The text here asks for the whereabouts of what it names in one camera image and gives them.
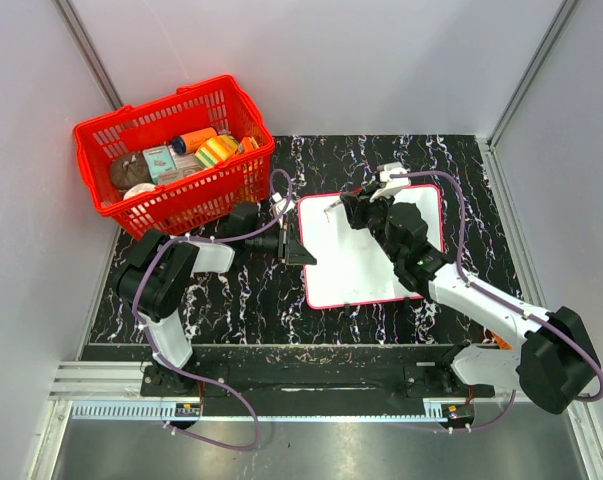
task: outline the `marble tabletop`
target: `marble tabletop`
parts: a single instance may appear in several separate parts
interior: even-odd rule
[[[352,190],[372,179],[380,164],[400,161],[410,171],[438,169],[453,175],[466,199],[465,267],[504,291],[521,295],[514,265],[474,137],[466,135],[286,136],[276,138],[272,167],[292,176],[296,200]],[[436,178],[417,179],[440,188],[445,250],[457,251],[459,202]],[[278,179],[278,189],[285,182]],[[270,218],[265,204],[263,221]],[[196,231],[210,235],[218,222]],[[122,232],[109,275],[134,241]],[[141,344],[129,309],[106,282],[89,343]],[[235,273],[197,274],[179,309],[195,344],[434,344],[487,343],[483,327],[426,300],[313,310],[305,302],[302,267],[286,267],[253,255]]]

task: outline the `plastic basket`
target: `plastic basket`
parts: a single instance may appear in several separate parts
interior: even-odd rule
[[[114,159],[205,127],[229,130],[238,141],[254,137],[259,148],[123,200],[110,181]],[[97,212],[116,220],[137,239],[150,228],[171,235],[185,233],[229,214],[237,202],[258,202],[268,195],[274,139],[252,100],[229,75],[81,123],[74,128],[74,136],[81,176]]]

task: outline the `white board with red border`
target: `white board with red border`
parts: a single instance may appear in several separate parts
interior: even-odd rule
[[[343,205],[326,215],[325,208],[338,198],[338,193],[311,195],[298,204],[301,242],[317,259],[316,265],[304,267],[308,305],[324,309],[421,298],[399,283],[392,263],[367,229],[350,228]],[[428,241],[443,250],[439,189],[406,187],[395,202],[415,203],[428,224]]]

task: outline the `orange can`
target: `orange can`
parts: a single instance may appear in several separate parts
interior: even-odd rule
[[[170,144],[178,155],[185,155],[196,152],[207,140],[216,136],[217,131],[212,127],[208,127],[174,137]]]

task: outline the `wall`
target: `wall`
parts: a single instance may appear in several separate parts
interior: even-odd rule
[[[560,0],[74,0],[126,103],[231,73],[274,134],[494,128]]]
[[[0,0],[0,479],[22,478],[108,254],[71,139],[107,111],[52,2]]]
[[[548,307],[582,314],[603,364],[603,0],[581,2],[497,150]]]

